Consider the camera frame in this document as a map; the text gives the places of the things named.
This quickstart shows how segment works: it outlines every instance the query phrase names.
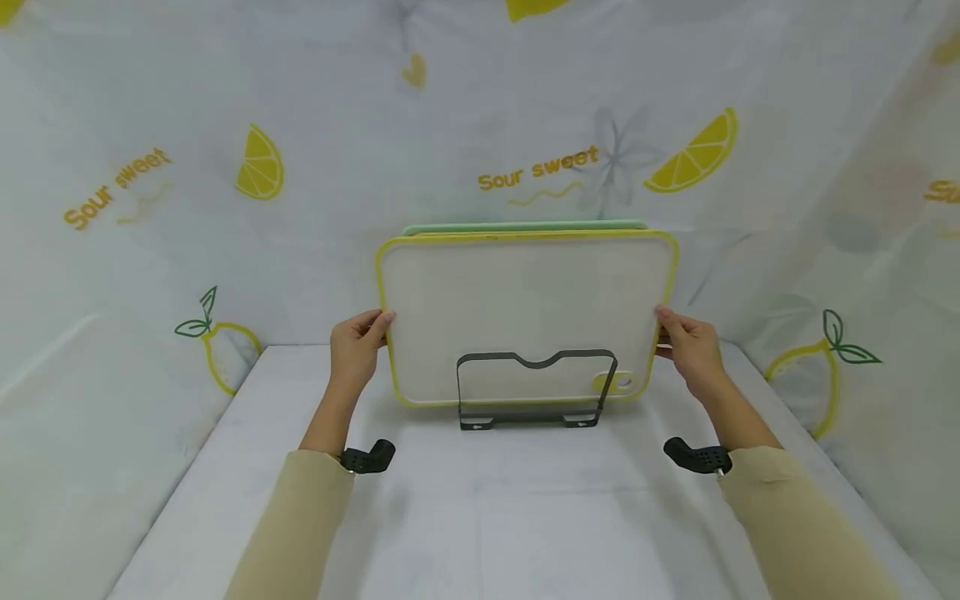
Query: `left hand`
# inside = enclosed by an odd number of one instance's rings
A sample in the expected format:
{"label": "left hand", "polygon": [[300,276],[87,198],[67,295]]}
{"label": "left hand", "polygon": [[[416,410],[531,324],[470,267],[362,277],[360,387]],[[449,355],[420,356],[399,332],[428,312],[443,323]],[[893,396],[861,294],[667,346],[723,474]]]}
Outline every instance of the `left hand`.
{"label": "left hand", "polygon": [[359,394],[376,371],[376,353],[387,345],[393,311],[368,310],[330,332],[330,383]]}

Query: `finger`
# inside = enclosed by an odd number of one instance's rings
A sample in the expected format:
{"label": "finger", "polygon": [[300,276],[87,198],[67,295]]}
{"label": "finger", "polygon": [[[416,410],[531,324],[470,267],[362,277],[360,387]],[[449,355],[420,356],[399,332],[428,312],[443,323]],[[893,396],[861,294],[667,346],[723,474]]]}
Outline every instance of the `finger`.
{"label": "finger", "polygon": [[662,305],[657,306],[656,313],[657,318],[660,319],[660,324],[663,325],[663,328],[666,329],[667,334],[669,334],[671,343],[676,344],[678,340],[687,337],[686,329],[684,329],[680,320],[680,315]]}
{"label": "finger", "polygon": [[344,321],[345,325],[348,325],[350,329],[358,332],[360,335],[367,333],[367,330],[370,329],[370,326],[380,316],[382,311],[379,308],[374,308],[373,310],[368,310],[367,312],[362,312],[355,317],[350,317]]}
{"label": "finger", "polygon": [[708,323],[697,321],[693,317],[687,317],[686,315],[678,314],[677,319],[680,321],[680,324],[684,326],[684,331],[691,335],[694,335],[698,330],[703,329],[704,325],[708,325]]}
{"label": "finger", "polygon": [[392,310],[380,313],[373,320],[373,324],[370,325],[370,330],[363,336],[363,339],[375,345],[376,348],[381,348],[382,342],[387,336],[387,329],[390,328],[390,324],[394,321],[394,316],[395,313]]}

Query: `right hand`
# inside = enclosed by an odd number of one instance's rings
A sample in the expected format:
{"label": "right hand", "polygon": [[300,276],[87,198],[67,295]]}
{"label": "right hand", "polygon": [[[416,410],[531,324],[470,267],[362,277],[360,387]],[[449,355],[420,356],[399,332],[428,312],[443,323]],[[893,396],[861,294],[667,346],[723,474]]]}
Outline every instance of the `right hand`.
{"label": "right hand", "polygon": [[330,332],[330,384],[357,395],[376,370],[377,351],[387,345],[394,312],[368,310],[337,324]]}
{"label": "right hand", "polygon": [[666,306],[658,306],[656,313],[660,320],[657,356],[673,361],[690,393],[704,402],[726,390],[731,380],[723,368],[713,325],[679,315]]}

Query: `white cutting board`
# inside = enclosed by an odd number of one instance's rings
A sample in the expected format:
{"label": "white cutting board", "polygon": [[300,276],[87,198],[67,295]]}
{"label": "white cutting board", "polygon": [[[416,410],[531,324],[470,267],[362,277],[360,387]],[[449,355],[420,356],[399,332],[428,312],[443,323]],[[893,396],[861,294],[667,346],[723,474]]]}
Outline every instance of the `white cutting board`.
{"label": "white cutting board", "polygon": [[[509,351],[531,362],[567,349],[608,349],[618,361],[608,399],[646,388],[673,285],[677,243],[655,230],[501,232],[400,237],[377,255],[396,395],[456,404],[457,361]],[[460,368],[464,402],[597,398],[608,357],[567,357],[542,370],[513,360]]]}

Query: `white table surface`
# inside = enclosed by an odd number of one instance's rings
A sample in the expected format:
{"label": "white table surface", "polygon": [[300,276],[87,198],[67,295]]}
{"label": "white table surface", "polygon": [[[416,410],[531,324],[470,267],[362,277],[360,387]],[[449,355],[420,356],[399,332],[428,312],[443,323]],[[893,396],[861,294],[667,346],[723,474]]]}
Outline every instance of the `white table surface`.
{"label": "white table surface", "polygon": [[[784,446],[869,536],[905,597],[938,598],[827,456],[736,348],[733,379]],[[253,368],[121,576],[111,600],[208,600],[230,575],[328,377],[327,347],[271,347]],[[715,444],[706,414],[657,359],[639,400],[590,429],[460,431],[456,410],[412,409],[381,369],[348,445],[396,445],[358,476],[321,597],[534,600],[767,598],[715,477],[675,467],[670,437]]]}

